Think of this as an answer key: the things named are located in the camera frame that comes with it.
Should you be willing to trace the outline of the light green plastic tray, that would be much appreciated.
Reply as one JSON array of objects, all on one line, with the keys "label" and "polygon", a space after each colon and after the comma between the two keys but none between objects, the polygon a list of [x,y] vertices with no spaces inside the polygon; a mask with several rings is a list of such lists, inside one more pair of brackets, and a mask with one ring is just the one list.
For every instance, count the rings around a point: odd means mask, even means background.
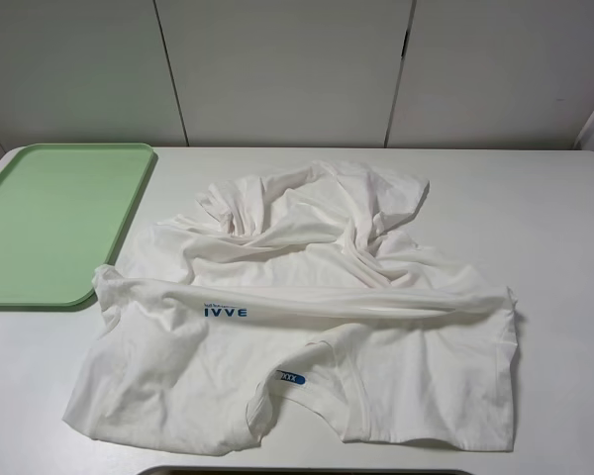
[{"label": "light green plastic tray", "polygon": [[113,261],[155,162],[143,143],[34,144],[0,171],[0,309],[71,308]]}]

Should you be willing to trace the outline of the white short sleeve t-shirt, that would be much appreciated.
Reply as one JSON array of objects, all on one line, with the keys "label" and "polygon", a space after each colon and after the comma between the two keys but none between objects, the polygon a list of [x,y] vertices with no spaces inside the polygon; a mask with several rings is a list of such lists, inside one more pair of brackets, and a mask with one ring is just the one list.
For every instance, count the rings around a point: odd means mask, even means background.
[{"label": "white short sleeve t-shirt", "polygon": [[515,301],[409,237],[428,188],[327,162],[210,186],[95,271],[105,329],[64,421],[223,455],[257,446],[283,399],[344,442],[511,450]]}]

